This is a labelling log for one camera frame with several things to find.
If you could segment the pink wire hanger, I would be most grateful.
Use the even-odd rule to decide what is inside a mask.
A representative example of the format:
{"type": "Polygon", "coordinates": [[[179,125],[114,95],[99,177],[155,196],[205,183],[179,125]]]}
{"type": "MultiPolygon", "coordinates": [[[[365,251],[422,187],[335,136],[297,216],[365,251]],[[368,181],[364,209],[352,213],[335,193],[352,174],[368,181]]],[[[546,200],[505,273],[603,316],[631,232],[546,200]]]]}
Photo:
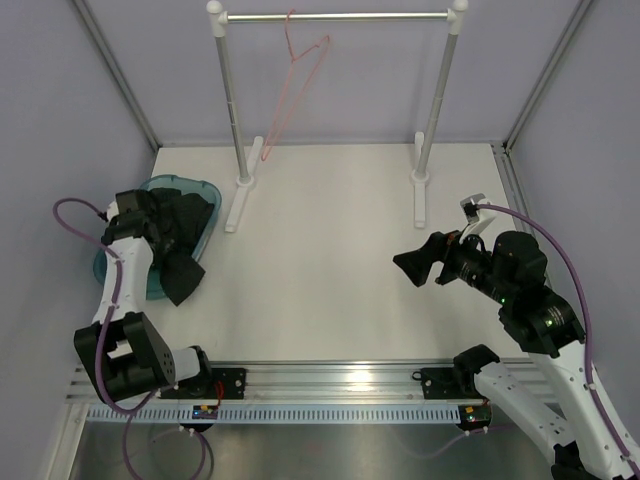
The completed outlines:
{"type": "Polygon", "coordinates": [[[279,143],[331,46],[331,36],[324,35],[303,50],[297,51],[291,31],[295,13],[296,10],[291,9],[284,20],[284,35],[290,63],[260,154],[260,160],[263,162],[270,157],[274,147],[279,143]]]}

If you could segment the black pinstriped shirt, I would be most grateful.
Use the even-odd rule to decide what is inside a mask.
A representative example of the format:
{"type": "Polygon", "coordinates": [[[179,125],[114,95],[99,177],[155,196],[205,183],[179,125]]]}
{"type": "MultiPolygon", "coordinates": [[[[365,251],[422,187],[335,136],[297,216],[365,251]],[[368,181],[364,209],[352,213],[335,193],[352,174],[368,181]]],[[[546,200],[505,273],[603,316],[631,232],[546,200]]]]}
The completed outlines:
{"type": "Polygon", "coordinates": [[[204,277],[205,270],[193,258],[193,252],[214,212],[215,204],[193,192],[175,188],[150,190],[156,208],[159,243],[152,244],[151,270],[165,296],[179,306],[191,296],[204,277]]]}

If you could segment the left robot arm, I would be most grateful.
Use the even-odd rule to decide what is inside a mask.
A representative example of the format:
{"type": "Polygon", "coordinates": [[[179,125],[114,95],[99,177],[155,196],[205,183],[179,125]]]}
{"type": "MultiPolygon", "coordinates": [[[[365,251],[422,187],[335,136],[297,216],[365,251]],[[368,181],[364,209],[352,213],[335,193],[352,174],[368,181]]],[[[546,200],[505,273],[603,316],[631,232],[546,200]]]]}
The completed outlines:
{"type": "Polygon", "coordinates": [[[100,244],[107,258],[103,296],[74,347],[100,399],[114,405],[168,387],[208,396],[215,376],[199,346],[173,350],[144,312],[149,275],[182,304],[204,278],[193,252],[215,212],[197,193],[174,188],[129,190],[106,212],[100,244]]]}

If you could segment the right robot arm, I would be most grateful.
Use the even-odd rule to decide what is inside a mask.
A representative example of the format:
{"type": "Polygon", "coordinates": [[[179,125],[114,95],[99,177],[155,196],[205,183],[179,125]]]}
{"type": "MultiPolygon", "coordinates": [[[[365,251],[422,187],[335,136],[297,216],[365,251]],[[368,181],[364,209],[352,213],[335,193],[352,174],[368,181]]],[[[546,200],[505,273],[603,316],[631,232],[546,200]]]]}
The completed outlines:
{"type": "Polygon", "coordinates": [[[417,287],[441,263],[437,284],[461,280],[498,303],[504,330],[543,374],[561,410],[522,386],[485,345],[455,357],[452,383],[460,395],[498,406],[538,447],[554,478],[638,478],[639,447],[598,394],[596,373],[585,364],[586,332],[570,304],[546,286],[547,258],[531,235],[506,231],[486,250],[477,235],[436,232],[393,262],[417,287]]]}

